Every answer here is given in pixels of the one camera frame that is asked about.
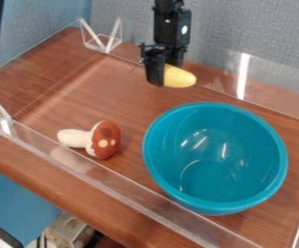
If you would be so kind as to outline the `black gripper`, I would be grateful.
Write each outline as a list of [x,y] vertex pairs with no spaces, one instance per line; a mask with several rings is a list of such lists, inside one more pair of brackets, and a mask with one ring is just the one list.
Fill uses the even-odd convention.
[[182,67],[185,54],[192,43],[193,11],[178,9],[164,12],[154,8],[154,43],[142,43],[142,56],[149,83],[162,86],[165,62]]

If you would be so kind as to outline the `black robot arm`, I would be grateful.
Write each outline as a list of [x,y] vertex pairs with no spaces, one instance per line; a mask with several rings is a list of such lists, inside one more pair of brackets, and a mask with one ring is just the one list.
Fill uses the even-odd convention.
[[154,27],[152,45],[140,44],[148,82],[162,86],[166,69],[181,69],[192,43],[193,11],[185,8],[185,0],[154,0]]

